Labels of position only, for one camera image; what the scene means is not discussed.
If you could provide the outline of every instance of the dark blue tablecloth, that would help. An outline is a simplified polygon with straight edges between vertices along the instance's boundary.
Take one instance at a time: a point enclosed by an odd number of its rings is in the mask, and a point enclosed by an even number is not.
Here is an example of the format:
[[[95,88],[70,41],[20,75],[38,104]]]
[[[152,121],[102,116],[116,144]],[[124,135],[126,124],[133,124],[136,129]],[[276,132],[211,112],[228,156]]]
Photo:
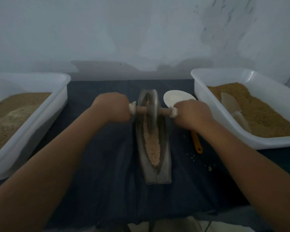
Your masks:
[[[194,94],[193,80],[70,82],[68,104],[35,152],[71,124],[98,94],[119,92],[126,94],[130,101],[137,101],[141,89],[156,89],[164,107],[163,95],[168,90]],[[170,119],[167,119],[167,130],[172,155],[171,184],[145,184],[133,120],[109,124],[88,144],[79,169],[47,228],[138,224],[248,204],[207,142],[200,137],[204,152],[198,155],[189,131],[176,127]],[[290,148],[261,153],[290,173]]]

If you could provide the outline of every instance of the pile of powder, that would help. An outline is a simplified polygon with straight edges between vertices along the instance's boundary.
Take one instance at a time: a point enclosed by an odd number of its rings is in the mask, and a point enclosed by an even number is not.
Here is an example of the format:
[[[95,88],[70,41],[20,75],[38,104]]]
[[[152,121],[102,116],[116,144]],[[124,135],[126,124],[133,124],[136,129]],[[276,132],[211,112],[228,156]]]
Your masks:
[[[0,149],[51,93],[22,93],[0,102]]]
[[[208,88],[220,102],[222,92],[228,93],[236,99],[253,135],[262,138],[290,136],[290,122],[269,105],[251,96],[244,85],[230,83],[216,87],[208,86]]]
[[[144,115],[143,129],[146,152],[152,166],[156,168],[160,161],[159,131],[158,127],[156,127],[155,130],[150,133],[147,122],[148,118]]]

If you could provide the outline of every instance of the person's left hand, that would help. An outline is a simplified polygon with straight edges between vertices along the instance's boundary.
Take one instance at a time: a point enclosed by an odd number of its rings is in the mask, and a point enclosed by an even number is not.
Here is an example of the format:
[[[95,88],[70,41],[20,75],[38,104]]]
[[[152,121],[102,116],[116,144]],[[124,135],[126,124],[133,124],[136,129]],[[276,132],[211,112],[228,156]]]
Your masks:
[[[101,111],[107,122],[122,123],[131,118],[129,103],[129,99],[124,94],[105,93],[96,97],[91,108]]]

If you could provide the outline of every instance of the fist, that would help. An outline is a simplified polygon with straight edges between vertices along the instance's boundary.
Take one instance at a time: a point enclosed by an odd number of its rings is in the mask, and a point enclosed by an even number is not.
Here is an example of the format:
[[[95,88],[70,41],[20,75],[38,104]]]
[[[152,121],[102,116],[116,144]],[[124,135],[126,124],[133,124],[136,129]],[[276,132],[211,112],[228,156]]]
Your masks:
[[[127,122],[131,115],[129,99],[117,92],[100,94],[93,101],[92,107],[99,110],[107,122]]]
[[[187,100],[176,103],[174,107],[178,109],[174,123],[184,129],[199,132],[214,121],[209,106],[204,102]]]

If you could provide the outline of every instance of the forearm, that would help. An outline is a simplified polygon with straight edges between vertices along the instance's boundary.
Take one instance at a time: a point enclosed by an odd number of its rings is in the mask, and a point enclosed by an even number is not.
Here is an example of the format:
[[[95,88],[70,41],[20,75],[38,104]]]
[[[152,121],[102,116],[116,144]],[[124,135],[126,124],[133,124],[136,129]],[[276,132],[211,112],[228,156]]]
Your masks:
[[[0,231],[42,230],[105,123],[98,110],[86,110],[0,187]]]
[[[252,206],[277,231],[290,231],[290,175],[217,122],[198,132],[216,150]]]

